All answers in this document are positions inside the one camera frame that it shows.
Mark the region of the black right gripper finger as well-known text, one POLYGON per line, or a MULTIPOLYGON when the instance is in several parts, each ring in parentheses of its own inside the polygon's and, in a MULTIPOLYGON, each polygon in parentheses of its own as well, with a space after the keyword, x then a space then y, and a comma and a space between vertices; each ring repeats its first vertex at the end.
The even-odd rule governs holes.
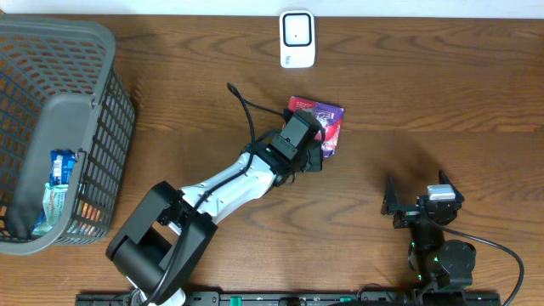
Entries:
POLYGON ((450 181, 448 176, 446 175, 444 170, 439 170, 439 183, 440 184, 447 184, 452 189, 455 196, 459 195, 458 189, 455 187, 455 185, 450 181))
POLYGON ((388 177, 382 201, 381 214, 395 214, 399 207, 399 200, 394 186, 394 179, 388 177))

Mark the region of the red purple Carefree pad pack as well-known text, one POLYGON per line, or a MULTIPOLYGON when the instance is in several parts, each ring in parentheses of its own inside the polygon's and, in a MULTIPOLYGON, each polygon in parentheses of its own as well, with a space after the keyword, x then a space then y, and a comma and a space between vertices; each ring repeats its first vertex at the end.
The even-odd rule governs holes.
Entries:
POLYGON ((325 141, 321 146, 323 156, 325 158, 332 157, 336 152, 341 126, 343 124, 344 108, 292 96, 289 100, 288 109, 290 111, 307 111, 320 122, 325 129, 325 141))

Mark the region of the blue snack packet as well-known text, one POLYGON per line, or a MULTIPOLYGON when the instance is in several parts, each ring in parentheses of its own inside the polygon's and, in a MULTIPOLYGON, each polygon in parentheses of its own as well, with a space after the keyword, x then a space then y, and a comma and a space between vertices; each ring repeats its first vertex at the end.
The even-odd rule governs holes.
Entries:
POLYGON ((51 185, 70 183, 73 167, 77 162, 76 154, 71 150, 52 150, 49 181, 51 185))

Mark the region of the green tissue pack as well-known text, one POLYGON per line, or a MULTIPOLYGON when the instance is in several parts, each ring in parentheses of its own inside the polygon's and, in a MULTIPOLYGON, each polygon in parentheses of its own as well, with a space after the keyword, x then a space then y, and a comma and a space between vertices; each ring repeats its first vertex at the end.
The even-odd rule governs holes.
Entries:
POLYGON ((31 233, 33 235, 45 235, 59 222, 64 210, 65 195, 68 187, 68 184, 45 184, 42 211, 32 226, 31 233))

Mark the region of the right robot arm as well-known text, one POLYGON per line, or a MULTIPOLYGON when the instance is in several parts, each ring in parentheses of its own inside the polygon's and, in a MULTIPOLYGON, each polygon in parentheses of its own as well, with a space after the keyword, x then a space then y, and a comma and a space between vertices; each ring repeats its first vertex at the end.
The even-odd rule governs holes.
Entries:
POLYGON ((394 179, 389 177, 381 214, 393 218, 393 227, 411 232, 408 260, 428 292, 462 290, 473 284, 475 247, 459 240, 446 240, 444 227, 457 218, 464 196, 439 171, 439 182, 413 204, 403 204, 394 179))

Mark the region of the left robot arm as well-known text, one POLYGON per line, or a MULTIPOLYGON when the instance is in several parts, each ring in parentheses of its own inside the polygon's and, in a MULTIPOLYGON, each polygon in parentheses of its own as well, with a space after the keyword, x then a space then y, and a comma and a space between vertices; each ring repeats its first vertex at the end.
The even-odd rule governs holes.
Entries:
POLYGON ((181 305, 182 288, 218 229, 249 201, 298 172, 319 172, 319 121, 295 111, 266 143, 254 139, 221 173, 180 189, 153 186, 106 248, 106 257, 136 287, 145 305, 181 305))

